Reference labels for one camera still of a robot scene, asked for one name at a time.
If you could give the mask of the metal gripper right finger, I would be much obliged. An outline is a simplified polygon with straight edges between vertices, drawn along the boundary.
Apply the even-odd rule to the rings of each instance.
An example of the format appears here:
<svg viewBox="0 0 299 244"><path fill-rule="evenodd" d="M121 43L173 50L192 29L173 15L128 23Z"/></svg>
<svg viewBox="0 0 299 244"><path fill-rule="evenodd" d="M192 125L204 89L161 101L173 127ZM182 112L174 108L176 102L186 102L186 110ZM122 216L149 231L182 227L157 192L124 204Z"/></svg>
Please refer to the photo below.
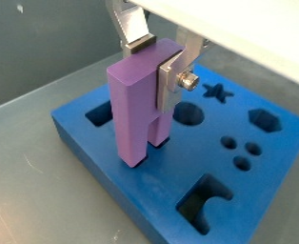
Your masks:
<svg viewBox="0 0 299 244"><path fill-rule="evenodd" d="M209 47L209 40L188 30L177 27L176 42L182 46L157 70L157 109L169 112L181 98L181 90L196 89L200 78L192 73L193 63Z"/></svg>

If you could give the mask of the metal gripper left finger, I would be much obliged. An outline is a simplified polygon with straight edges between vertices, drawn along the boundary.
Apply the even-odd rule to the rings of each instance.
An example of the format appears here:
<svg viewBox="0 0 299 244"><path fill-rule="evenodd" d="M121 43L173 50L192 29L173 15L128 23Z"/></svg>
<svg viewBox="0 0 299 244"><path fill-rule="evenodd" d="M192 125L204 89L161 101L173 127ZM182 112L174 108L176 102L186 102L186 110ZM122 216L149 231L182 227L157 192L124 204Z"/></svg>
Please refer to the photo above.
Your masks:
<svg viewBox="0 0 299 244"><path fill-rule="evenodd" d="M126 0L105 0L105 6L121 39L122 57L128 57L156 42L145 11Z"/></svg>

